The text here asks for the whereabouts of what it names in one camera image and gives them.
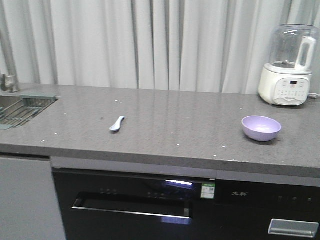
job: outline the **white spoon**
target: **white spoon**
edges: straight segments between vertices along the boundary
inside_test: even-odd
[[[114,124],[112,127],[109,128],[109,130],[112,131],[112,132],[117,132],[117,131],[119,131],[120,128],[121,128],[121,122],[122,122],[122,120],[123,120],[125,117],[126,117],[126,116],[120,116],[120,117],[118,118],[118,120],[115,122],[115,124]]]

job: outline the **jar handle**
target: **jar handle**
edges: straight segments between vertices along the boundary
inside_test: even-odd
[[[296,58],[295,70],[305,72],[310,69],[316,43],[317,43],[317,40],[315,40],[313,37],[304,36],[302,38],[302,42],[301,42],[300,49],[298,52],[298,57]],[[307,55],[306,55],[306,59],[305,59],[305,64],[302,65],[301,64],[302,57],[303,57],[305,49],[307,47],[308,47],[308,50],[307,50]]]

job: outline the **bowl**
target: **bowl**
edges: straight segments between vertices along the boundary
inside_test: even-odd
[[[247,116],[242,125],[245,135],[260,142],[275,139],[282,128],[279,122],[266,116]]]

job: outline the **dishwasher handle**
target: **dishwasher handle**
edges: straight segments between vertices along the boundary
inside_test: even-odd
[[[272,219],[270,222],[268,233],[273,235],[312,239],[316,237],[318,228],[318,222]]]
[[[71,209],[190,219],[191,205],[184,200],[80,192]]]

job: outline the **baby food maker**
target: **baby food maker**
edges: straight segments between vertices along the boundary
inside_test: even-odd
[[[276,28],[269,63],[263,67],[258,87],[263,100],[284,106],[307,100],[318,37],[319,30],[311,25],[283,24]]]

